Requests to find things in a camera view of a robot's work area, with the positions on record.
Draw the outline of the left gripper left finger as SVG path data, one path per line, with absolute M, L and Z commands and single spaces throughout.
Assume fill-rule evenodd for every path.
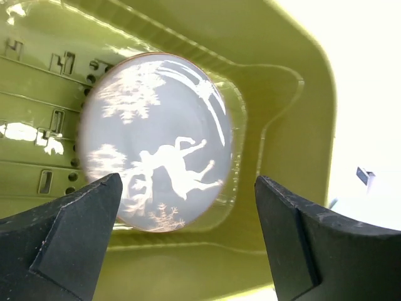
M 109 174 L 1 220 L 1 300 L 91 300 L 122 195 Z

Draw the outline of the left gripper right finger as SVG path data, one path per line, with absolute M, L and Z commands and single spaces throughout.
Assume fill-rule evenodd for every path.
M 279 300 L 400 299 L 400 231 L 338 214 L 266 176 L 254 190 Z

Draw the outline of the grey deer pattern plate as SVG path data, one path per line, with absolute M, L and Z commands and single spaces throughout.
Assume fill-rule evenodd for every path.
M 142 53 L 90 90 L 77 149 L 89 181 L 121 177 L 122 222 L 177 231 L 212 206 L 229 177 L 231 120 L 206 72 L 177 55 Z

